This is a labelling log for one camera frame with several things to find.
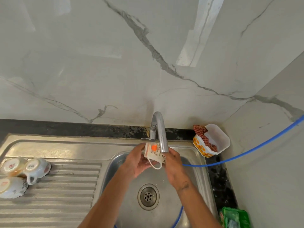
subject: black granite countertop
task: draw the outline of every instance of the black granite countertop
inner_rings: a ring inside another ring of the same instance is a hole
[[[30,120],[0,119],[0,144],[8,134],[31,134],[47,136],[108,137],[108,138],[148,138],[148,127],[114,126],[70,122],[44,122]],[[193,130],[166,128],[167,140],[192,141]],[[206,158],[206,163],[220,161],[220,156]],[[208,167],[211,186],[217,209],[237,208],[234,192],[223,165]]]

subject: sink drain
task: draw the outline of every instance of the sink drain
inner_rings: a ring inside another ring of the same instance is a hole
[[[152,184],[143,185],[137,195],[138,203],[145,210],[153,210],[159,203],[159,191]]]

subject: teacup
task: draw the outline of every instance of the teacup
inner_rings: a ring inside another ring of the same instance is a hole
[[[23,169],[26,164],[26,159],[23,157],[15,157],[9,160],[6,160],[1,167],[1,172],[9,177],[26,177],[23,174]]]
[[[145,145],[144,157],[147,158],[152,167],[157,170],[161,169],[163,163],[166,163],[166,157],[161,153],[158,143],[147,142]],[[155,167],[150,160],[159,162],[160,166]]]
[[[43,158],[35,158],[29,160],[23,169],[26,175],[26,181],[29,185],[33,185],[37,182],[38,178],[42,178],[47,175],[51,169],[51,164]]]
[[[28,184],[21,177],[6,177],[0,180],[0,198],[15,199],[24,195]]]

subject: forearm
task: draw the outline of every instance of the forearm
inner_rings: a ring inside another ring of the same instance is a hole
[[[182,176],[174,187],[193,228],[221,228],[188,176]]]
[[[133,174],[121,165],[78,228],[113,228]]]

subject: white plastic container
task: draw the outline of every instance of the white plastic container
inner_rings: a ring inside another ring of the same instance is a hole
[[[217,146],[217,151],[212,151],[208,146],[205,145],[203,139],[197,134],[194,136],[192,143],[198,149],[198,151],[204,157],[212,157],[213,155],[222,153],[225,149],[230,146],[229,137],[215,124],[209,124],[205,126],[208,132],[205,136],[209,138],[209,142]]]

